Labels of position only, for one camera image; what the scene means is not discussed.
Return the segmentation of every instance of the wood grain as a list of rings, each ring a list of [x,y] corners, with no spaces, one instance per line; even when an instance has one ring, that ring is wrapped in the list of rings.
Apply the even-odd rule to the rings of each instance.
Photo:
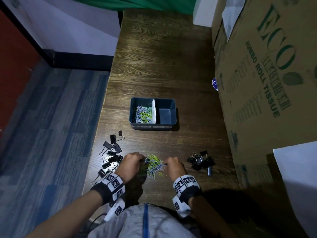
[[[194,26],[191,15],[125,11],[83,192],[91,188],[101,168],[102,144],[118,130],[125,136],[119,143],[122,155],[138,151],[161,159],[178,156],[204,191],[239,189],[219,95],[212,87],[214,63],[211,29]],[[132,97],[175,99],[179,131],[133,130]],[[194,151],[206,149],[216,162],[212,177],[206,170],[193,170],[186,161]],[[174,208],[174,195],[169,177],[147,179],[139,202]]]

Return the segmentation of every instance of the hand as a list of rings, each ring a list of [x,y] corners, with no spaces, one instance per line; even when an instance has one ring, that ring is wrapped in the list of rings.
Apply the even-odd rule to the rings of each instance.
[[[141,165],[140,161],[144,160],[145,157],[139,152],[129,153],[124,156],[115,173],[119,175],[123,183],[126,184],[138,173]]]
[[[169,157],[164,160],[164,164],[167,164],[167,166],[164,166],[164,170],[168,172],[173,182],[175,182],[178,177],[187,174],[184,164],[177,157]]]

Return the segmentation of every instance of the plastic storage box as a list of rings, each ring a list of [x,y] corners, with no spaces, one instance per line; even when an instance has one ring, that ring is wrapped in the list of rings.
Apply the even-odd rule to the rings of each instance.
[[[136,130],[171,130],[176,124],[176,104],[174,99],[155,98],[156,123],[136,123],[135,114],[137,106],[152,106],[153,98],[135,98],[131,99],[129,121],[131,127]]]

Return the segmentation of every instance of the red wall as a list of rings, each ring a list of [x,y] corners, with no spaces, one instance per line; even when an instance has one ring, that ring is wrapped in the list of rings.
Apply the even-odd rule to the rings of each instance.
[[[29,69],[34,68],[40,56],[2,11],[0,29],[0,129],[3,130],[30,79]]]

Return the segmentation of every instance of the blue carpet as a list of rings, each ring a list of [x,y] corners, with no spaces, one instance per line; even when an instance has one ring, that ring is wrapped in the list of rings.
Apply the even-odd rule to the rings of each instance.
[[[25,236],[81,195],[109,79],[43,62],[34,73],[38,82],[1,155],[0,237]]]

